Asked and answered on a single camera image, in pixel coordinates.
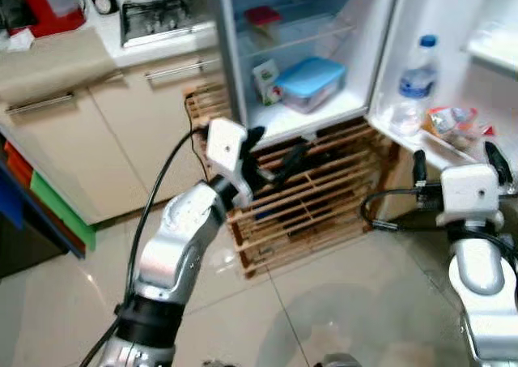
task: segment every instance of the blue panel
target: blue panel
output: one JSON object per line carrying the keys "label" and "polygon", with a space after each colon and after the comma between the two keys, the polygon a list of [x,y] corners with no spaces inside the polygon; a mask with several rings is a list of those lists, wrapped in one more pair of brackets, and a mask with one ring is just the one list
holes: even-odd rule
{"label": "blue panel", "polygon": [[0,160],[0,178],[9,185],[15,193],[22,199],[25,206],[30,207],[40,217],[41,222],[45,223],[47,227],[54,233],[54,236],[59,239],[65,247],[74,253],[78,258],[84,258],[84,254],[78,250],[75,245],[70,243],[68,238],[54,225],[53,221],[45,214],[40,205],[32,198],[32,196],[16,181],[6,164]]}
{"label": "blue panel", "polygon": [[2,175],[0,175],[0,213],[16,228],[23,228],[22,196]]}

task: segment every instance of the refrigerator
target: refrigerator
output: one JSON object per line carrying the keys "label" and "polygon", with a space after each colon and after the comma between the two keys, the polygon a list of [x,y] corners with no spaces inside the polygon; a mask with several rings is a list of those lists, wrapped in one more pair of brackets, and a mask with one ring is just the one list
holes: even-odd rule
{"label": "refrigerator", "polygon": [[[518,49],[514,53],[500,50],[495,60],[490,55],[494,47],[488,43],[495,30],[514,27],[515,0],[210,1],[232,114],[248,128],[266,128],[258,147],[311,137],[321,128],[363,116],[408,150],[425,150],[429,163],[439,169],[485,160],[483,142],[458,151],[424,130],[414,137],[403,137],[391,129],[384,115],[419,37],[434,34],[439,39],[439,82],[432,106],[477,108],[478,125],[495,128],[491,140],[516,167],[518,88],[514,64],[518,64]],[[280,20],[271,24],[274,34],[268,30],[268,45],[257,41],[257,31],[246,16],[246,11],[260,6],[280,15]],[[346,69],[339,90],[318,109],[301,113],[282,101],[266,106],[257,97],[254,68],[273,59],[282,73],[314,57]]]}

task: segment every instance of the blue plastic container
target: blue plastic container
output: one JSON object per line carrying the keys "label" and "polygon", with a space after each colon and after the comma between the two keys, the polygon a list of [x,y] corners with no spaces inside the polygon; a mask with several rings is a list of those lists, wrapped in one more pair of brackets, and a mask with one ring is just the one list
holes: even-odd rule
{"label": "blue plastic container", "polygon": [[275,84],[282,90],[284,105],[310,113],[340,89],[345,73],[340,63],[308,58],[283,71]]}

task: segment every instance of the wooden crate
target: wooden crate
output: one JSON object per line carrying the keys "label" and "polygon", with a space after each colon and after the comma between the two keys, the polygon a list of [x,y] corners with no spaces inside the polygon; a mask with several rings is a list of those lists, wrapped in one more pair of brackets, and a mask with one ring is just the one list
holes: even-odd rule
{"label": "wooden crate", "polygon": [[312,141],[292,139],[253,154],[260,167],[275,173],[301,143],[309,149],[300,171],[228,215],[247,278],[361,235],[359,206],[393,167],[393,144],[362,118],[320,130]]}
{"label": "wooden crate", "polygon": [[[184,90],[185,108],[193,124],[193,129],[206,126],[210,120],[218,117],[231,118],[228,106],[227,89],[221,83],[208,83],[200,87]],[[195,151],[201,157],[209,178],[214,177],[210,163],[206,158],[206,139],[195,135]]]}

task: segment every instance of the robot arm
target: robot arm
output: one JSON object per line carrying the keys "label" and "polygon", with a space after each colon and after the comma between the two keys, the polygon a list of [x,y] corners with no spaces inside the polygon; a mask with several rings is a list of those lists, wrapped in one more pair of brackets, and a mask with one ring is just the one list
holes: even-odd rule
{"label": "robot arm", "polygon": [[253,191],[265,184],[282,183],[305,153],[302,149],[295,157],[290,155],[277,176],[260,170],[250,151],[263,133],[262,128],[247,131],[225,119],[211,122],[207,156],[219,175],[198,183],[165,207],[159,230],[142,252],[134,297],[120,313],[99,367],[172,365],[176,334],[203,255],[227,212],[248,206]]}
{"label": "robot arm", "polygon": [[100,367],[172,364],[176,334],[203,254],[228,210],[222,200],[222,182],[218,178],[198,183],[166,206],[158,232],[142,252],[134,298],[121,313]]}
{"label": "robot arm", "polygon": [[[441,211],[436,223],[452,244],[449,279],[464,308],[461,326],[473,360],[491,366],[518,361],[517,251],[512,237],[498,235],[499,192],[507,197],[514,191],[511,170],[494,144],[486,144],[486,153],[490,164],[446,169],[440,183],[428,183],[424,152],[417,151],[414,188],[403,192],[416,194],[419,208]],[[405,229],[369,221],[375,228]]]}

